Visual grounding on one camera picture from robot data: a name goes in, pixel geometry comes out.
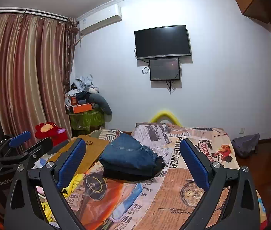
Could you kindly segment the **blue denim jeans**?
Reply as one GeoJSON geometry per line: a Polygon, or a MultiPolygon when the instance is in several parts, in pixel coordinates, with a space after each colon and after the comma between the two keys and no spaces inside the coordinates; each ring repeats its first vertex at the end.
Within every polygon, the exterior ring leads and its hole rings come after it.
{"type": "Polygon", "coordinates": [[[156,165],[157,156],[148,146],[142,145],[128,134],[121,133],[105,147],[99,162],[106,168],[119,166],[151,170],[156,165]]]}

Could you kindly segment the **pile of white clothes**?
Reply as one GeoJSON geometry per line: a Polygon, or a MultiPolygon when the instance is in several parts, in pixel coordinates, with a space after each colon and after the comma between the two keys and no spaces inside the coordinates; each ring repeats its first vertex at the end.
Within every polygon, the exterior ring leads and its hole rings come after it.
{"type": "Polygon", "coordinates": [[[91,74],[85,77],[76,77],[70,85],[70,90],[66,92],[65,97],[75,97],[82,92],[99,93],[99,87],[93,84],[93,76],[91,74]]]}

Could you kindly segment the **yellow cartoon blanket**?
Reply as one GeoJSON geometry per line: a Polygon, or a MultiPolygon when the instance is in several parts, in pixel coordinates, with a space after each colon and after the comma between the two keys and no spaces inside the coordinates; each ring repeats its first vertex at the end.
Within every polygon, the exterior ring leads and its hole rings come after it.
{"type": "MultiPolygon", "coordinates": [[[[63,198],[64,200],[67,200],[68,197],[72,194],[72,192],[77,188],[79,185],[80,181],[82,180],[84,174],[79,173],[75,174],[74,177],[71,179],[69,185],[64,188],[55,188],[54,193],[61,201],[63,198]]],[[[57,220],[55,218],[55,215],[52,212],[52,208],[57,205],[57,202],[51,202],[49,203],[48,196],[45,195],[43,187],[42,186],[37,186],[37,193],[38,193],[38,198],[40,200],[44,215],[46,216],[46,219],[48,220],[48,223],[52,225],[54,228],[60,229],[59,224],[57,223],[57,220]]]]}

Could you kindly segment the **red plush toy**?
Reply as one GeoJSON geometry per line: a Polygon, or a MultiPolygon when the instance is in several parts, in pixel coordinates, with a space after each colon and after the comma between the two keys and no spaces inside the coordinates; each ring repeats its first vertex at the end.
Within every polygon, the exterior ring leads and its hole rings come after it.
{"type": "Polygon", "coordinates": [[[65,128],[60,128],[54,122],[40,123],[35,126],[35,137],[37,139],[50,138],[53,143],[53,147],[68,141],[68,135],[65,128]]]}

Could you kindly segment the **brown paw print mat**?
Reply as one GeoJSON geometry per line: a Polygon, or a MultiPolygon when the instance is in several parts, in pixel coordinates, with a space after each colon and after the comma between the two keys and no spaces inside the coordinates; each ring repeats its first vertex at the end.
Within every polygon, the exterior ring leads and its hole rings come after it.
{"type": "Polygon", "coordinates": [[[98,157],[109,144],[107,140],[93,138],[91,136],[80,135],[78,138],[84,140],[86,146],[82,150],[76,151],[72,161],[76,162],[73,165],[68,164],[68,168],[64,171],[74,171],[75,174],[85,173],[98,160],[98,157]]]}

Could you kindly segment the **dark bag on floor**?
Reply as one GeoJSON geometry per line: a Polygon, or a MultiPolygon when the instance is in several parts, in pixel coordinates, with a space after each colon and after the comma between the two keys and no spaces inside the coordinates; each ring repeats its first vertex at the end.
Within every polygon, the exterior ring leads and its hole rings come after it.
{"type": "Polygon", "coordinates": [[[247,158],[256,151],[256,146],[259,142],[260,134],[247,135],[235,138],[231,141],[236,155],[241,158],[247,158]]]}

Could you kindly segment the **newspaper print bed blanket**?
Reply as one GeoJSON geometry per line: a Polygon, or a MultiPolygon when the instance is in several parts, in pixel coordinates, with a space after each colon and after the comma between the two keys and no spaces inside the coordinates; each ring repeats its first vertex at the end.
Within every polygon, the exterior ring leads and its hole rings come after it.
{"type": "Polygon", "coordinates": [[[180,154],[184,139],[191,140],[210,161],[239,168],[230,138],[221,128],[139,123],[132,137],[161,156],[165,167],[148,181],[105,178],[97,156],[119,136],[119,130],[106,129],[85,136],[86,154],[70,184],[62,189],[86,229],[179,229],[204,194],[180,154]]]}

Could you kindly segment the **green cloth covered stand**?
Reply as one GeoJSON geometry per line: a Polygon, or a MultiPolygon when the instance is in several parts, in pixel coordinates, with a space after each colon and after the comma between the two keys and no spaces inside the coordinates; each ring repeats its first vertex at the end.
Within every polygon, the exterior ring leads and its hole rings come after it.
{"type": "Polygon", "coordinates": [[[94,130],[105,127],[104,114],[100,110],[93,109],[82,113],[69,113],[70,125],[73,135],[87,135],[94,130]]]}

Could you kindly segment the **orange box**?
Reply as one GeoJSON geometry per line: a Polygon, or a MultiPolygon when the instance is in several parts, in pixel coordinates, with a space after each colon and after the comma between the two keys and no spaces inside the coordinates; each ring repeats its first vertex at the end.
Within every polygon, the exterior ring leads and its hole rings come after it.
{"type": "Polygon", "coordinates": [[[91,103],[75,105],[72,108],[74,114],[83,113],[91,110],[93,110],[91,103]]]}

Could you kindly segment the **black folded garment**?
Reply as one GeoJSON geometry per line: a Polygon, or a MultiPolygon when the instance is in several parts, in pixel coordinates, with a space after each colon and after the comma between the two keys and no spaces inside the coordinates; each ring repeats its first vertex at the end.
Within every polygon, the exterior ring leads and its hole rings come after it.
{"type": "Polygon", "coordinates": [[[161,156],[157,156],[156,165],[151,169],[135,169],[126,167],[104,167],[103,176],[115,180],[124,181],[145,181],[158,176],[165,167],[165,162],[161,156]]]}

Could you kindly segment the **yellow curved pillow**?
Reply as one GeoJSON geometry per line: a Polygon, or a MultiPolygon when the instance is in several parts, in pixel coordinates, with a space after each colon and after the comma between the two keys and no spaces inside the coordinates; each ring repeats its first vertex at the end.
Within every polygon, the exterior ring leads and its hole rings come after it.
{"type": "Polygon", "coordinates": [[[182,124],[178,120],[178,118],[169,110],[161,110],[156,113],[150,120],[150,122],[161,122],[162,120],[168,120],[174,125],[182,127],[182,124]]]}

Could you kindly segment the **grey plush pillow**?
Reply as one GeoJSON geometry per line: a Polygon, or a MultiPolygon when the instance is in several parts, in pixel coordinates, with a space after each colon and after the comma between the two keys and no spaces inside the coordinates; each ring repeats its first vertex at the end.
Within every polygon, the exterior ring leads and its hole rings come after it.
{"type": "Polygon", "coordinates": [[[90,94],[88,97],[88,102],[97,104],[104,114],[109,115],[109,116],[112,115],[112,110],[110,109],[109,104],[107,103],[105,98],[102,97],[101,95],[90,94]]]}

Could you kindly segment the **striped red beige curtain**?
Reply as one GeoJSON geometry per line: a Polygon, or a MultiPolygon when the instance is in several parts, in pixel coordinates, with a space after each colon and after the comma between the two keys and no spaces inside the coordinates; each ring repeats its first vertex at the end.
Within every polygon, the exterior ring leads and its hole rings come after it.
{"type": "Polygon", "coordinates": [[[77,22],[0,14],[0,122],[7,135],[53,122],[71,136],[64,95],[70,88],[77,22]]]}

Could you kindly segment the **white air conditioner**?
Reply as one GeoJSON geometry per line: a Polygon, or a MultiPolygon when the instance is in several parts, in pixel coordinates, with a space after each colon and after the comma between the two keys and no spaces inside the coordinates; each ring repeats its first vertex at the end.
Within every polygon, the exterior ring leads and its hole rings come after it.
{"type": "Polygon", "coordinates": [[[78,18],[79,35],[85,36],[99,29],[122,21],[121,9],[114,4],[103,9],[91,11],[78,18]]]}

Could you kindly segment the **small wall monitor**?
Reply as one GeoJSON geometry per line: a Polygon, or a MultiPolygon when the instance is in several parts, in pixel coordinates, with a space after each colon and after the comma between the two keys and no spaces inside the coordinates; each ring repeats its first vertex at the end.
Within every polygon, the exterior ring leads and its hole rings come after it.
{"type": "Polygon", "coordinates": [[[150,60],[151,81],[179,81],[180,78],[180,62],[178,58],[150,60]]]}

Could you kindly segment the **black wall television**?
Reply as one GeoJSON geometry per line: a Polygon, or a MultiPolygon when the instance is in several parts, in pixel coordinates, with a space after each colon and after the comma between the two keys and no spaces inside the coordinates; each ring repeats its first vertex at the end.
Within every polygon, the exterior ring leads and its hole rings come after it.
{"type": "Polygon", "coordinates": [[[191,55],[189,33],[185,25],[143,29],[135,31],[134,35],[138,60],[191,55]]]}

